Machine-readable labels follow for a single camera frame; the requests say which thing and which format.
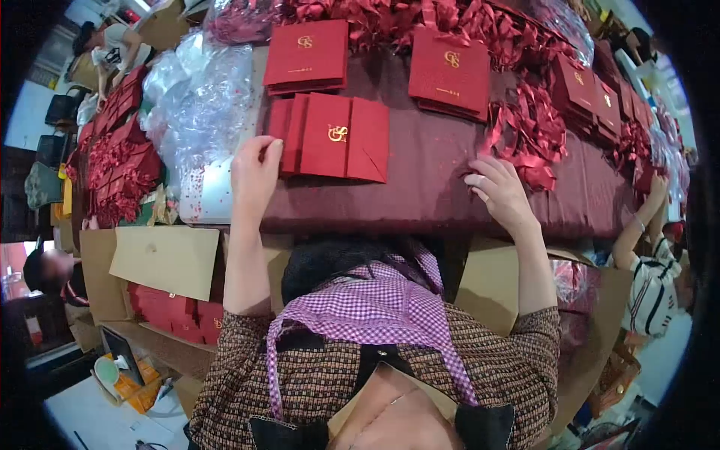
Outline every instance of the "woman's left hand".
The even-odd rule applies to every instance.
[[[233,215],[237,212],[239,218],[255,230],[260,228],[275,191],[282,148],[282,139],[256,136],[245,141],[235,152],[230,170]]]

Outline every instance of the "clear plastic bag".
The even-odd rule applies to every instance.
[[[680,145],[678,142],[670,144],[665,132],[657,125],[651,126],[649,131],[652,165],[665,168],[671,201],[683,203],[690,186],[690,168]]]
[[[83,101],[80,103],[80,106],[78,107],[78,115],[76,118],[78,126],[90,123],[90,121],[93,120],[93,117],[95,117],[96,111],[97,94],[92,96],[85,96]]]
[[[204,51],[202,72],[171,86],[143,120],[176,196],[190,173],[233,154],[252,98],[250,45]]]
[[[166,50],[143,80],[143,98],[158,104],[168,89],[188,78],[175,51]]]
[[[532,17],[535,17],[551,30],[565,36],[575,47],[577,59],[588,68],[593,67],[595,42],[588,28],[577,12],[567,5],[565,0],[535,0],[530,6]]]
[[[282,0],[212,0],[202,27],[213,42],[263,42],[281,5]]]
[[[557,306],[560,310],[590,314],[598,299],[600,271],[575,261],[551,259]]]

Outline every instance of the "person in striped shirt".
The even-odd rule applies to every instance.
[[[633,272],[622,327],[643,336],[663,336],[672,318],[693,304],[689,264],[681,266],[670,249],[672,235],[662,232],[667,217],[667,188],[667,178],[655,174],[647,200],[613,245],[612,261],[608,262]],[[637,256],[634,249],[646,227],[652,254]]]

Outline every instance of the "white t-shirt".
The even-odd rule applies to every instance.
[[[622,327],[642,335],[662,336],[679,312],[673,280],[681,268],[664,236],[657,236],[654,242],[653,256],[636,258],[631,266],[633,282]]]
[[[110,25],[103,31],[105,36],[105,46],[95,47],[90,53],[92,62],[96,66],[101,64],[109,70],[113,68],[120,68],[123,62],[127,58],[127,44],[122,41],[122,36],[127,31],[127,27],[123,24]],[[127,65],[127,69],[132,69],[145,63],[150,55],[151,46],[144,42],[140,44],[138,49],[138,55],[135,57],[135,61],[132,64]]]

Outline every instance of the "brown patterned sweater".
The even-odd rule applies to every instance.
[[[515,421],[508,448],[528,448],[551,423],[557,409],[557,308],[520,317],[507,338],[458,307],[446,304],[445,308],[453,344],[478,403],[513,405]],[[225,312],[217,357],[190,421],[192,440],[200,447],[254,448],[248,418],[271,417],[264,353],[270,321]],[[278,342],[282,402],[285,420],[291,423],[329,420],[357,392],[358,383],[366,381],[359,381],[361,345],[311,338],[300,339],[305,343],[284,350],[283,342]],[[409,365],[413,377],[460,402],[439,352],[399,344],[397,356]]]

